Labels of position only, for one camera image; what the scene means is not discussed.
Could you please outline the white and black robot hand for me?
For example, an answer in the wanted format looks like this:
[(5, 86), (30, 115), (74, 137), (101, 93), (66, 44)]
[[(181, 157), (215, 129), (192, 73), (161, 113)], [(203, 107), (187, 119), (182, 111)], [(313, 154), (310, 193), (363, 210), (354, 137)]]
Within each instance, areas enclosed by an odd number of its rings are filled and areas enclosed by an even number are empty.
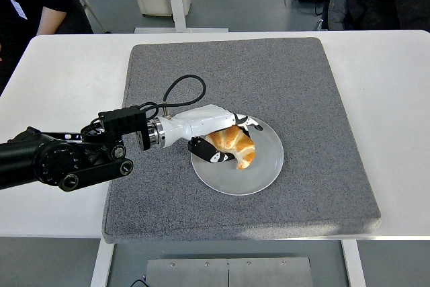
[(179, 139), (185, 139), (193, 155), (209, 163), (235, 159), (239, 170), (249, 167), (256, 155), (248, 127), (263, 130), (252, 117), (215, 105), (194, 108), (170, 119), (158, 117), (153, 124), (160, 147), (170, 147)]

